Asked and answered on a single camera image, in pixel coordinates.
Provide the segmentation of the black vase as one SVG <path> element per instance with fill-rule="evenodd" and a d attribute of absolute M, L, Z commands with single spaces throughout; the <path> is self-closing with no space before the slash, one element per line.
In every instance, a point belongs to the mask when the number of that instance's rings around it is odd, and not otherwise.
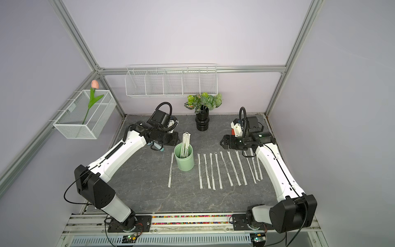
<path fill-rule="evenodd" d="M 199 131 L 206 131 L 209 127 L 209 121 L 209 109 L 206 106 L 202 106 L 200 112 L 196 113 L 196 128 Z"/>

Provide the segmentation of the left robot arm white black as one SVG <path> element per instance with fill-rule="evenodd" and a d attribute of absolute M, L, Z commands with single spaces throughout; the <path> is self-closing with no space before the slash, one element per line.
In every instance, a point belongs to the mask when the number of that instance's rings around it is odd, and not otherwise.
<path fill-rule="evenodd" d="M 118 198 L 108 182 L 132 155 L 146 145 L 160 151 L 164 146 L 176 146 L 179 142 L 179 133 L 174 130 L 154 128 L 141 121 L 129 125 L 123 138 L 106 154 L 88 166 L 79 165 L 75 169 L 78 194 L 116 220 L 123 231 L 134 230 L 135 212 Z"/>

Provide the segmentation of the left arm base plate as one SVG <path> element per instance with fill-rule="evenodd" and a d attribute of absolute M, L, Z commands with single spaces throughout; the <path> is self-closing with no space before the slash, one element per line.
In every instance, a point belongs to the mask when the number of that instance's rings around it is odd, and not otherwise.
<path fill-rule="evenodd" d="M 151 223 L 152 216 L 150 215 L 137 215 L 134 218 L 128 218 L 122 223 L 111 219 L 110 223 L 108 223 L 107 230 L 109 233 L 149 232 Z"/>

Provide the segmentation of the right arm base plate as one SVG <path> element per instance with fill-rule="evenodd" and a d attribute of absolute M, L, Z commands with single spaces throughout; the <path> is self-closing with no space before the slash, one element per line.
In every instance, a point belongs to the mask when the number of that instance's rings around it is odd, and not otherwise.
<path fill-rule="evenodd" d="M 274 230 L 273 226 L 268 223 L 249 222 L 246 214 L 233 214 L 229 217 L 235 231 L 267 231 Z"/>

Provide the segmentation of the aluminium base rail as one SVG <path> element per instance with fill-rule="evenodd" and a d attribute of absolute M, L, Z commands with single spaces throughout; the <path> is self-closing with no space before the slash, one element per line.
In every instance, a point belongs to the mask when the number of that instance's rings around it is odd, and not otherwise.
<path fill-rule="evenodd" d="M 276 230 L 267 231 L 235 231 L 229 222 L 233 214 L 243 212 L 203 212 L 203 213 L 143 213 L 137 215 L 152 216 L 149 232 L 143 234 L 216 234 L 216 233 L 267 233 L 277 234 Z M 112 217 L 106 214 L 82 214 L 70 216 L 62 234 L 87 235 L 87 234 L 128 234 L 109 233 L 108 223 Z"/>

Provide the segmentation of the pink artificial tulip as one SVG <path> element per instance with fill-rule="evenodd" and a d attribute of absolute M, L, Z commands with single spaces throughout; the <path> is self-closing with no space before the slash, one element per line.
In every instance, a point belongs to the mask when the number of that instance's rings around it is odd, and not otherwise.
<path fill-rule="evenodd" d="M 87 105 L 87 111 L 86 111 L 85 117 L 82 122 L 83 125 L 86 122 L 86 119 L 87 119 L 87 116 L 88 116 L 88 113 L 89 113 L 91 107 L 103 97 L 103 95 L 98 95 L 98 96 L 95 95 L 96 90 L 98 90 L 99 88 L 100 88 L 99 82 L 97 80 L 92 80 L 90 93 L 89 93 L 89 102 Z"/>

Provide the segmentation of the bundle of wrapped white straws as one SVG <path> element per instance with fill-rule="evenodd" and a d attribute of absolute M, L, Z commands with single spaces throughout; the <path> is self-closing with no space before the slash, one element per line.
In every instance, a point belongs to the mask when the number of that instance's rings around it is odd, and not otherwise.
<path fill-rule="evenodd" d="M 180 158 L 189 157 L 190 136 L 191 134 L 189 132 L 183 134 Z"/>

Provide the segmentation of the green artificial plant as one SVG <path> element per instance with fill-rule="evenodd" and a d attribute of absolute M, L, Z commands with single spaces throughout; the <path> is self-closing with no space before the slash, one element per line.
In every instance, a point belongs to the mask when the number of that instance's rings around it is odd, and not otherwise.
<path fill-rule="evenodd" d="M 222 105 L 222 95 L 210 95 L 208 93 L 189 95 L 184 107 L 193 110 L 195 114 L 207 113 Z"/>

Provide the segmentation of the white mesh wall basket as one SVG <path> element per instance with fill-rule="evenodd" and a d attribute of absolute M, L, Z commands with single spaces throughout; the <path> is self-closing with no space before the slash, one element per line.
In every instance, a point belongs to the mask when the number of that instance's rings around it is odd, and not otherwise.
<path fill-rule="evenodd" d="M 66 139 L 96 140 L 115 108 L 109 90 L 82 90 L 52 125 Z"/>

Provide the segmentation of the green cylindrical storage cup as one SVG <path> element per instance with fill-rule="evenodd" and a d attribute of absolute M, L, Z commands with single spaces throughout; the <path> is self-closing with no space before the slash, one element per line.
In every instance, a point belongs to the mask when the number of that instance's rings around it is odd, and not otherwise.
<path fill-rule="evenodd" d="M 174 148 L 174 156 L 177 162 L 177 166 L 181 171 L 190 171 L 194 167 L 193 148 L 191 145 L 189 145 L 189 154 L 186 158 L 181 158 L 181 149 L 181 143 L 176 145 L 176 147 Z"/>

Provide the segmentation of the teal garden trowel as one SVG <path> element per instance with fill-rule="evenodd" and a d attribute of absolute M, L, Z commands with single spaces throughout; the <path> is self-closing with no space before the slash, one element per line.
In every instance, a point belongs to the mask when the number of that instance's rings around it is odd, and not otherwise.
<path fill-rule="evenodd" d="M 149 146 L 150 149 L 153 150 L 153 151 L 160 151 L 160 152 L 164 151 L 163 145 L 159 144 L 159 143 L 156 143 L 156 142 L 148 143 L 147 146 Z"/>

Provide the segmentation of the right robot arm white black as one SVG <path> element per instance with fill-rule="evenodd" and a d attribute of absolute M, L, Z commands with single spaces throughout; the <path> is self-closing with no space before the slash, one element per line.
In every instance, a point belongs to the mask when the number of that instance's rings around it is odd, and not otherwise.
<path fill-rule="evenodd" d="M 317 200 L 313 195 L 307 195 L 295 181 L 270 134 L 253 134 L 246 138 L 225 135 L 220 145 L 224 149 L 252 149 L 253 157 L 263 164 L 273 184 L 278 203 L 248 207 L 246 217 L 251 228 L 270 224 L 278 233 L 284 233 L 311 226 Z"/>

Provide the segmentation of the aluminium frame struts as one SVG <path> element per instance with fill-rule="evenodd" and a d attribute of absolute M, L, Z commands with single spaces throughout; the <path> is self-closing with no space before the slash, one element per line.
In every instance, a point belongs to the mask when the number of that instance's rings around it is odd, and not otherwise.
<path fill-rule="evenodd" d="M 128 68 L 101 68 L 97 62 L 95 62 L 92 53 L 87 48 L 85 41 L 83 40 L 76 24 L 74 23 L 70 13 L 66 9 L 66 6 L 62 1 L 49 1 L 50 6 L 54 9 L 55 14 L 59 18 L 60 22 L 68 32 L 69 36 L 74 41 L 78 50 L 82 54 L 82 57 L 87 61 L 89 67 L 92 69 L 91 73 L 83 80 L 83 82 L 76 88 L 70 98 L 63 104 L 63 106 L 51 117 L 49 122 L 34 136 L 29 144 L 21 151 L 21 153 L 11 162 L 8 168 L 6 168 L 1 174 L 1 196 L 4 196 L 7 190 L 12 186 L 16 179 L 22 174 L 23 170 L 32 161 L 32 159 L 41 150 L 43 145 L 51 137 L 54 132 L 54 122 L 56 118 L 61 114 L 65 113 L 66 108 L 72 104 L 77 98 L 77 95 L 83 90 L 87 89 L 92 79 L 98 79 L 106 90 L 110 90 L 106 76 L 110 75 L 126 75 L 129 73 Z M 311 1 L 308 8 L 306 17 L 302 23 L 301 30 L 297 36 L 295 44 L 291 50 L 290 56 L 285 65 L 238 65 L 238 66 L 218 66 L 214 64 L 203 65 L 203 64 L 181 64 L 181 65 L 159 65 L 159 66 L 146 66 L 144 69 L 148 72 L 166 72 L 168 74 L 182 74 L 197 73 L 200 71 L 206 71 L 208 69 L 216 70 L 217 73 L 266 73 L 276 72 L 281 73 L 280 81 L 277 84 L 274 94 L 269 102 L 266 112 L 269 112 L 274 105 L 274 102 L 279 94 L 279 90 L 285 79 L 285 74 L 290 70 L 291 64 L 296 59 L 296 55 L 299 52 L 303 42 L 307 37 L 308 31 L 311 29 L 312 23 L 316 15 L 319 12 L 323 2 L 322 1 Z"/>

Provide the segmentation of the eleventh white straw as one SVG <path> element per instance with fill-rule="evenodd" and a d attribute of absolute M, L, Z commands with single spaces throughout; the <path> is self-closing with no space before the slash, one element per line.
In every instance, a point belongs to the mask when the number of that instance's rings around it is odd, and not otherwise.
<path fill-rule="evenodd" d="M 170 163 L 170 168 L 169 168 L 168 188 L 171 188 L 173 163 L 174 163 L 174 152 L 171 153 L 171 163 Z"/>

